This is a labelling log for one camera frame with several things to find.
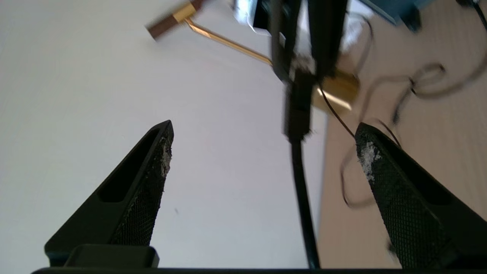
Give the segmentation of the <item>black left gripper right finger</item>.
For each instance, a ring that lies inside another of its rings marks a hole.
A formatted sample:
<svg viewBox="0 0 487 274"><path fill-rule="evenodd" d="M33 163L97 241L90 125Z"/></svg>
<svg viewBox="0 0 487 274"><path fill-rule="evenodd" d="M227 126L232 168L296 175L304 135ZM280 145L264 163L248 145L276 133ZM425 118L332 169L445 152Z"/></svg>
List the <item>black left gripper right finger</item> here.
<svg viewBox="0 0 487 274"><path fill-rule="evenodd" d="M399 145L360 123L356 153L404 269L485 269L487 224Z"/></svg>

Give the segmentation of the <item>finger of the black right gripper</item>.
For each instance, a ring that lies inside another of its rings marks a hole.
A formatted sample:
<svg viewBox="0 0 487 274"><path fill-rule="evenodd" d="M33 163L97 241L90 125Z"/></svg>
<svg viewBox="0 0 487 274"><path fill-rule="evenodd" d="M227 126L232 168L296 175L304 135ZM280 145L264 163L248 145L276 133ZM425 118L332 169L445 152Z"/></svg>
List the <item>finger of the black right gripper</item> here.
<svg viewBox="0 0 487 274"><path fill-rule="evenodd" d="M311 53L317 78L332 75L336 67L347 5L347 0L308 2Z"/></svg>
<svg viewBox="0 0 487 274"><path fill-rule="evenodd" d="M300 0L270 1L271 61L275 75L289 83L297 36Z"/></svg>

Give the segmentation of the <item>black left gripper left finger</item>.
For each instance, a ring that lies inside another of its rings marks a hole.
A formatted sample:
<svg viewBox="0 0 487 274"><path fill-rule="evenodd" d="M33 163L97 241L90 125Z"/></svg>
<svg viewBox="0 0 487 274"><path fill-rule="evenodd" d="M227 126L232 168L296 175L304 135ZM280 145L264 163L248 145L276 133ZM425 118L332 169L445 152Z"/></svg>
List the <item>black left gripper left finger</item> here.
<svg viewBox="0 0 487 274"><path fill-rule="evenodd" d="M153 126L45 244L51 267L82 244L148 246L172 159L173 125Z"/></svg>

